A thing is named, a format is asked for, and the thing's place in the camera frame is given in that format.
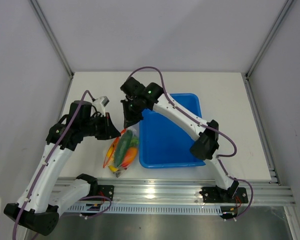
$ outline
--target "blue plastic bin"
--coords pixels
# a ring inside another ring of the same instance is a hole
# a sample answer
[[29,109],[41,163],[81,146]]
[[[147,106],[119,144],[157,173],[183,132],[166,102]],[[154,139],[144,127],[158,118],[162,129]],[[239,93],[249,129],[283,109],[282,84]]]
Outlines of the blue plastic bin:
[[[198,97],[193,93],[173,93],[171,96],[189,111],[201,117]],[[142,112],[139,124],[140,164],[148,169],[197,167],[206,165],[190,153],[194,141],[179,126],[159,113]]]

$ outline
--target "gray floor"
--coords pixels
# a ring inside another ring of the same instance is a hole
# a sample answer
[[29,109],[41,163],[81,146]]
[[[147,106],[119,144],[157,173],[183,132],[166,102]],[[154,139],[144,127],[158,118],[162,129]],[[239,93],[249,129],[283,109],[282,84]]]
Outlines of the gray floor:
[[218,216],[104,214],[61,219],[36,240],[292,240],[282,207],[253,207],[237,222]]

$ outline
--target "metal frame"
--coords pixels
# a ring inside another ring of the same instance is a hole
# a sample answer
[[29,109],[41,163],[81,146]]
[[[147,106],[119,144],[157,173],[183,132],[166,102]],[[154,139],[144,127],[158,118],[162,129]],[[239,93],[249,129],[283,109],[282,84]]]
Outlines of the metal frame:
[[[74,73],[38,3],[38,0],[28,1],[70,78],[66,96],[60,111],[61,115],[65,107]],[[252,186],[255,191],[252,206],[284,206],[293,239],[300,239],[300,222],[296,211],[296,203],[290,187],[281,186],[275,172],[273,155],[270,150],[269,142],[249,82],[252,73],[268,50],[280,26],[295,2],[296,0],[287,0],[285,2],[243,79],[271,175],[271,182],[269,183],[252,182]],[[59,178],[54,187],[54,193],[59,192],[73,180],[74,178]],[[220,213],[219,208],[222,206],[222,204],[203,204],[202,197],[199,194],[201,187],[214,186],[214,181],[99,179],[99,183],[115,186],[113,196],[115,206],[110,209],[111,213],[215,215]],[[68,211],[80,212],[84,209],[84,206],[85,203],[78,202]]]

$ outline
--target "plastic bag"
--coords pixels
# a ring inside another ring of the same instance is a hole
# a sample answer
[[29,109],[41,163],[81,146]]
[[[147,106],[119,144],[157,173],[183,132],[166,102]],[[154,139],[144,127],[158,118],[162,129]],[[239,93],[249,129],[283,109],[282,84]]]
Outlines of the plastic bag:
[[108,167],[118,178],[127,170],[138,154],[139,138],[133,127],[121,131],[110,145],[103,162],[103,168]]

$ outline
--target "white wall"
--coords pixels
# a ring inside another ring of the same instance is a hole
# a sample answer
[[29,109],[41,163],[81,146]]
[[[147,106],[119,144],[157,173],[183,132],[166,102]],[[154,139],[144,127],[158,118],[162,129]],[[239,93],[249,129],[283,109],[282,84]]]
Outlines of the white wall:
[[287,16],[251,80],[275,166],[300,211],[300,0]]
[[24,191],[56,121],[68,77],[27,0],[0,0],[0,240],[6,203]]
[[39,0],[74,71],[248,71],[286,0]]

